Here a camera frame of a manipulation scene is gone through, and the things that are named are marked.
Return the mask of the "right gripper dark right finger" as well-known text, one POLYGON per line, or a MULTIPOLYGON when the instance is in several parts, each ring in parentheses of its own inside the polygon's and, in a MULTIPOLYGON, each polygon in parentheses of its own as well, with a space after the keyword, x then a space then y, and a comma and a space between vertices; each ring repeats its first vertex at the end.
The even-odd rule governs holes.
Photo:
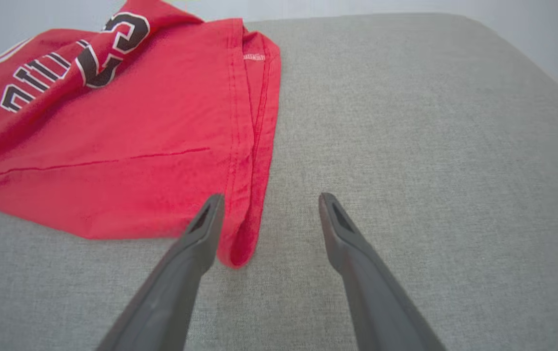
POLYGON ((339 200, 319 196, 327 257, 341 275, 359 351, 446 351, 339 200))

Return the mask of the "red garment with striped trim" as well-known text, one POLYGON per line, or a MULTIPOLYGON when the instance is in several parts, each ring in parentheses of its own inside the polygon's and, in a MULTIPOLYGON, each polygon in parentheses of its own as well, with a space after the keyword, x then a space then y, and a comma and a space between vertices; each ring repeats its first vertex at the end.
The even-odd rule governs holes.
POLYGON ((0 54, 0 212, 93 240, 178 237, 224 197, 218 258, 254 255, 280 48, 241 19, 127 0, 98 32, 0 54))

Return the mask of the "grey fabric sofa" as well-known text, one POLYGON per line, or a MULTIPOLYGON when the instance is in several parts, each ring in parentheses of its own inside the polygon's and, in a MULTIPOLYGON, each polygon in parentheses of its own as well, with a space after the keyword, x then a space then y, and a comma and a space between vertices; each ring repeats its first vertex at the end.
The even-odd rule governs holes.
POLYGON ((335 194, 449 351, 558 351, 558 83, 453 14, 249 22, 281 49, 255 255, 203 276, 187 351, 354 351, 335 194))

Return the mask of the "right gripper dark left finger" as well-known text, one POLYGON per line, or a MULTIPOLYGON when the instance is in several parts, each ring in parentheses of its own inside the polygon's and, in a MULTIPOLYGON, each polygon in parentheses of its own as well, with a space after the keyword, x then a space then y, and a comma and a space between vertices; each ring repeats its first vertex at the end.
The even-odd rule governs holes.
POLYGON ((168 249, 96 351, 183 351, 202 276, 215 261, 225 213, 211 195, 168 249))

